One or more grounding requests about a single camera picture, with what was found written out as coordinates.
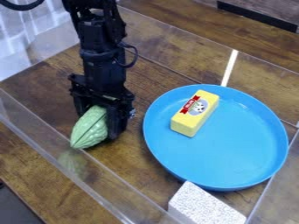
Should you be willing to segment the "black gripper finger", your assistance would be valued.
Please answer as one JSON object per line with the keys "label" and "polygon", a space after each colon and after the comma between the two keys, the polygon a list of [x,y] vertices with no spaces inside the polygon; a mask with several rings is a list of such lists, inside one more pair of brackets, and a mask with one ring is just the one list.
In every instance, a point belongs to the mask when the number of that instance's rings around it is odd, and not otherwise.
{"label": "black gripper finger", "polygon": [[132,102],[106,105],[106,137],[113,140],[126,129],[126,122],[134,116]]}
{"label": "black gripper finger", "polygon": [[93,106],[93,98],[86,96],[74,96],[73,105],[78,116],[82,116]]}

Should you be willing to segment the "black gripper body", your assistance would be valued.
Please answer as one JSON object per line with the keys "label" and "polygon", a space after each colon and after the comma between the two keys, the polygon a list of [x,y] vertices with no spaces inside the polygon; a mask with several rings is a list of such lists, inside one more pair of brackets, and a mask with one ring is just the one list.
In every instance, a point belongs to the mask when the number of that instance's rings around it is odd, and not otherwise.
{"label": "black gripper body", "polygon": [[109,103],[132,102],[133,94],[125,88],[126,68],[125,50],[121,47],[106,52],[80,50],[84,74],[70,74],[69,94],[93,98],[93,105],[106,107]]}

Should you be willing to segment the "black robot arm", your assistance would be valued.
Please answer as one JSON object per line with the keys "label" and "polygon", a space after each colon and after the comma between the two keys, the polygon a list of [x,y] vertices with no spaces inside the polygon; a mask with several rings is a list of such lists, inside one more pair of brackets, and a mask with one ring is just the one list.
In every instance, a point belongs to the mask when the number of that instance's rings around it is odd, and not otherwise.
{"label": "black robot arm", "polygon": [[70,74],[69,94],[78,115],[97,105],[106,110],[106,137],[110,139],[126,129],[126,121],[134,114],[133,93],[125,88],[126,69],[134,65],[126,61],[122,41],[126,24],[122,21],[116,0],[61,0],[78,35],[78,56],[84,74]]}

